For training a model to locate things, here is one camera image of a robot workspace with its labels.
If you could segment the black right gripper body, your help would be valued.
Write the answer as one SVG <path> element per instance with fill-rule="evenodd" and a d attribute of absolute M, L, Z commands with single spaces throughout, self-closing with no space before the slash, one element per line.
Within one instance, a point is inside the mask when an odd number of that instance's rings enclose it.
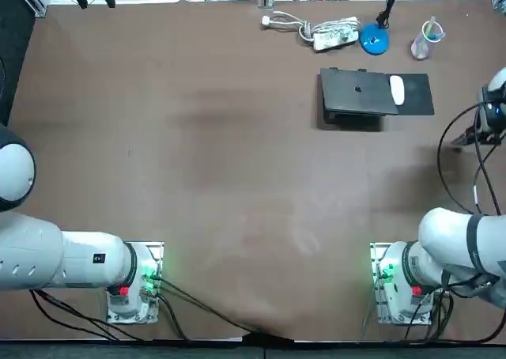
<path fill-rule="evenodd" d="M 479 100 L 478 128 L 484 132 L 502 132 L 505 129 L 505 96 Z"/>

